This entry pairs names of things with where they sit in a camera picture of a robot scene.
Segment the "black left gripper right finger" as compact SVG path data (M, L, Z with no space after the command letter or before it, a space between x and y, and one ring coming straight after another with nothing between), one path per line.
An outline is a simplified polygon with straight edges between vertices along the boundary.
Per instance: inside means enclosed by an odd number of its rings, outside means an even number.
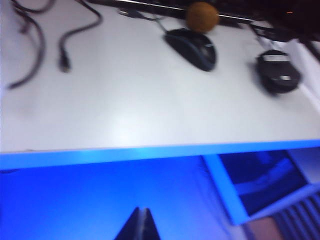
M149 208L142 211L142 219L140 226L141 240L160 240L160 235Z

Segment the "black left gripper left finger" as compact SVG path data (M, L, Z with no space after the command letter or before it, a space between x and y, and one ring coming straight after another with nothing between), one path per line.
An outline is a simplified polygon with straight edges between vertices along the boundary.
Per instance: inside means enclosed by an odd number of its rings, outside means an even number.
M136 207L126 220L115 240L141 240L142 239L142 211Z

